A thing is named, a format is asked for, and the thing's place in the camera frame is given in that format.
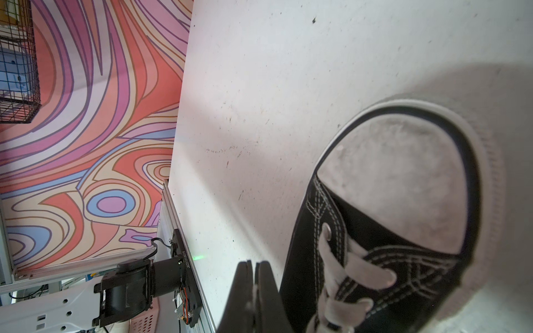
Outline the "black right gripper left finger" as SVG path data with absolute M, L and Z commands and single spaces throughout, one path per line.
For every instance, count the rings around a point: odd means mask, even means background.
M 222 319 L 216 333 L 253 332 L 253 270 L 251 261 L 237 265 Z

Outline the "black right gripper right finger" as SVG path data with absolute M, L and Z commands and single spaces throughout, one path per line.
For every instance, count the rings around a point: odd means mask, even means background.
M 254 283 L 255 332 L 293 332 L 269 262 L 256 264 Z

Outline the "black sneaker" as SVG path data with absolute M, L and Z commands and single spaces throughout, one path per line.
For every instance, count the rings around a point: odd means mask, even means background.
M 280 286 L 294 332 L 420 332 L 484 284 L 504 222 L 491 131 L 458 106 L 395 97 L 321 155 Z

